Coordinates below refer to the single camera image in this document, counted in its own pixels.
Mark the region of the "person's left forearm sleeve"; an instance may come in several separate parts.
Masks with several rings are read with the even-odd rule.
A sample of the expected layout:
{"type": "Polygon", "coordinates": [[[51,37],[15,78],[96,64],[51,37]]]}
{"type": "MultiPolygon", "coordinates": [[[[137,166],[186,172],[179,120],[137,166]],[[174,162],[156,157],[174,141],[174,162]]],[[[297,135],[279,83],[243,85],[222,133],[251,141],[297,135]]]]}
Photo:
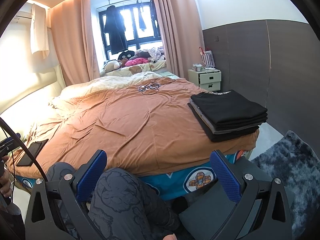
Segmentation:
{"type": "Polygon", "coordinates": [[[1,239],[25,239],[20,208],[1,195],[1,239]]]}

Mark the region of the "person's left hand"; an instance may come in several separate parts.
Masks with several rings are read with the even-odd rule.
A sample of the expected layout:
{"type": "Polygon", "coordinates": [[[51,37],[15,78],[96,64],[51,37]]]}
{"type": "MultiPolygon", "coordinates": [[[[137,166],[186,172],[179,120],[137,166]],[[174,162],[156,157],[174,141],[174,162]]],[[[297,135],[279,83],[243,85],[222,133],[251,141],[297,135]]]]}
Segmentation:
{"type": "Polygon", "coordinates": [[[1,194],[3,194],[4,197],[10,197],[12,194],[11,181],[9,179],[9,172],[6,168],[4,168],[4,172],[0,178],[0,182],[1,182],[1,194]]]}

